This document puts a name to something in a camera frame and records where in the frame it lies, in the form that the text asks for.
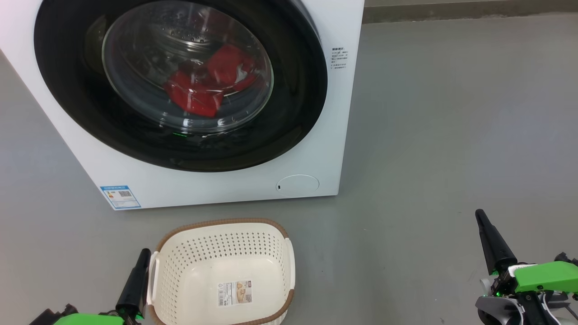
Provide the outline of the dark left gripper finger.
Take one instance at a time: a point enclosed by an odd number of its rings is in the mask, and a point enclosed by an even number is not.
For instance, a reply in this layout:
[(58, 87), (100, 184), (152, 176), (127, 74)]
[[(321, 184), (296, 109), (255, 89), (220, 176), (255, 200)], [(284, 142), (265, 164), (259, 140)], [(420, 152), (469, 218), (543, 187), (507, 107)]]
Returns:
[(150, 249), (142, 249), (116, 304), (121, 316), (143, 316), (150, 258)]

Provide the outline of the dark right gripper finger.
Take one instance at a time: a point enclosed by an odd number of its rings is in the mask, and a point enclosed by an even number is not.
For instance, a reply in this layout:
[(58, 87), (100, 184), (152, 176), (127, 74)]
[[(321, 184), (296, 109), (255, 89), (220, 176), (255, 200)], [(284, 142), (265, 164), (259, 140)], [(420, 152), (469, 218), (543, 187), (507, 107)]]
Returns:
[(475, 220), (489, 274), (501, 274), (516, 265), (517, 258), (483, 209), (475, 210)]

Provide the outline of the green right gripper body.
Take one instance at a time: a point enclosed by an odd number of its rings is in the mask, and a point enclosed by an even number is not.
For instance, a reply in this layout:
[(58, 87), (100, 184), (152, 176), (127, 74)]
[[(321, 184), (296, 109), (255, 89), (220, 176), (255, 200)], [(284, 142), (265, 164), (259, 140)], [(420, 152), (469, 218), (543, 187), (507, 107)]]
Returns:
[(491, 283), (490, 296), (513, 296), (526, 292), (577, 293), (578, 268), (574, 263), (553, 261), (508, 267)]

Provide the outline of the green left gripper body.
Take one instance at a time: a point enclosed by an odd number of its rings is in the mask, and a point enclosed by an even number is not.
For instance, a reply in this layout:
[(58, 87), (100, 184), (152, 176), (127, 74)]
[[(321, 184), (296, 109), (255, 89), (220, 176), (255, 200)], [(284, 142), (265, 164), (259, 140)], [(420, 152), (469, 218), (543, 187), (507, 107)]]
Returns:
[(141, 325), (141, 313), (71, 313), (58, 319), (54, 325)]

